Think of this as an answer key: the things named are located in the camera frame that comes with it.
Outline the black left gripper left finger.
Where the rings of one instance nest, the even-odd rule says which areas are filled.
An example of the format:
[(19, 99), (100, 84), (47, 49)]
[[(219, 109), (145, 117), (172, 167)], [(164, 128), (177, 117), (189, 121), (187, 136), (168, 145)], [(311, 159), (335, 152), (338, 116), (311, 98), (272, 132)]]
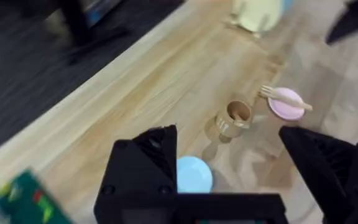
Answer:
[(177, 141), (174, 124), (150, 128), (112, 145), (100, 194), (175, 194)]

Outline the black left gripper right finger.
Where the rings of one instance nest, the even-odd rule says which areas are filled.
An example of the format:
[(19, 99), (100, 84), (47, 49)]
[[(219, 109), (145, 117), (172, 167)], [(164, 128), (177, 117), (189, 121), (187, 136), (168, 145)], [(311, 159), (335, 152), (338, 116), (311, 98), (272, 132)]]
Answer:
[(358, 143), (298, 126), (283, 126), (278, 134), (319, 205), (323, 223), (358, 224)]

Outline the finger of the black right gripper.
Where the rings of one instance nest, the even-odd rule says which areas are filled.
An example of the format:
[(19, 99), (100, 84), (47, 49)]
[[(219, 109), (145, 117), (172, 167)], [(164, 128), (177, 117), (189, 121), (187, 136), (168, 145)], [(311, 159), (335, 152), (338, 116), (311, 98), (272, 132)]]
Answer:
[(325, 37), (325, 43), (334, 44), (356, 32), (358, 32), (358, 0), (346, 3), (345, 10), (337, 17)]

